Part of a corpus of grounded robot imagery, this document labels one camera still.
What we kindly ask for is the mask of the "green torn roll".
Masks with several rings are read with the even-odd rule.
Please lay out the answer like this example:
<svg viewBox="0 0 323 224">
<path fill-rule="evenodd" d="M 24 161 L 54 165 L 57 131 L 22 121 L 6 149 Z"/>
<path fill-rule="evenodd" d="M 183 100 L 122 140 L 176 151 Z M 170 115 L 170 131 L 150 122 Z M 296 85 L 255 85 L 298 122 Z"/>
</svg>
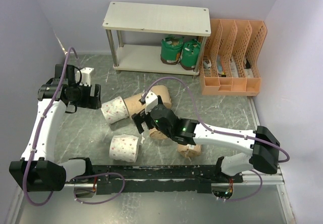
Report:
<svg viewBox="0 0 323 224">
<path fill-rule="evenodd" d="M 184 45 L 183 40 L 183 36 L 168 35 L 161 41 L 160 59 L 162 63 L 176 65 L 179 62 Z"/>
</svg>

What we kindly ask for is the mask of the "white dotted paper roll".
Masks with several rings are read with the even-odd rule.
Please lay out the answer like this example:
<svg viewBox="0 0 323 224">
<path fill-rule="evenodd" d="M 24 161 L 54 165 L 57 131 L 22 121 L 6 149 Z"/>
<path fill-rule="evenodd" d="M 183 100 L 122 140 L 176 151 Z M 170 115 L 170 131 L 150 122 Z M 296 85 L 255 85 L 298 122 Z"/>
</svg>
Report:
<svg viewBox="0 0 323 224">
<path fill-rule="evenodd" d="M 139 138 L 133 135 L 116 135 L 112 138 L 109 157 L 113 160 L 136 162 Z"/>
</svg>

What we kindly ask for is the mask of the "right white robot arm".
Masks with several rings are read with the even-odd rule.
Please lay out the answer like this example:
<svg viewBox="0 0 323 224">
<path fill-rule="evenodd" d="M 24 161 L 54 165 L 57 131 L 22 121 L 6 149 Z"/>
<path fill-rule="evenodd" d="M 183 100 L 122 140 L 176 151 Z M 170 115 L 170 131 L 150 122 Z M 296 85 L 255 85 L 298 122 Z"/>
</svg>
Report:
<svg viewBox="0 0 323 224">
<path fill-rule="evenodd" d="M 214 176 L 219 182 L 226 182 L 243 171 L 277 173 L 280 143 L 266 127 L 258 126 L 255 131 L 219 128 L 198 120 L 179 118 L 163 104 L 158 104 L 150 112 L 143 109 L 131 118 L 139 133 L 144 131 L 142 124 L 145 123 L 149 129 L 157 129 L 180 145 L 215 145 L 238 150 L 236 155 L 217 160 Z"/>
</svg>

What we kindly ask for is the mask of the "green roll with brown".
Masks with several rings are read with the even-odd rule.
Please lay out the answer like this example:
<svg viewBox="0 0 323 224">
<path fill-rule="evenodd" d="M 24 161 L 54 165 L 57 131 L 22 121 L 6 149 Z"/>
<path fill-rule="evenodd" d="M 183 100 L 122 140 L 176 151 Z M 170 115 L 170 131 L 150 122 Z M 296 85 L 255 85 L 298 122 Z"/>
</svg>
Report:
<svg viewBox="0 0 323 224">
<path fill-rule="evenodd" d="M 193 70 L 195 68 L 200 52 L 200 42 L 197 39 L 192 39 L 184 43 L 181 56 L 180 65 L 185 70 Z"/>
</svg>

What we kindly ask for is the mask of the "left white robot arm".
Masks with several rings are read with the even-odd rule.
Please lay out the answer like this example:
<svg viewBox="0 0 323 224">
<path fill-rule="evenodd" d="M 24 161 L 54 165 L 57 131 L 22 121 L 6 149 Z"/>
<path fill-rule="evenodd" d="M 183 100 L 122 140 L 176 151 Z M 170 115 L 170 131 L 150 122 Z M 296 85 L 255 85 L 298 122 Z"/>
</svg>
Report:
<svg viewBox="0 0 323 224">
<path fill-rule="evenodd" d="M 94 68 L 67 65 L 62 87 L 56 92 L 62 71 L 63 65 L 57 64 L 54 77 L 38 90 L 37 116 L 30 140 L 21 159 L 10 163 L 10 174 L 28 192 L 60 191 L 76 177 L 82 183 L 89 183 L 94 177 L 88 157 L 71 158 L 62 164 L 54 162 L 56 138 L 67 106 L 101 108 L 101 86 L 91 84 Z"/>
</svg>

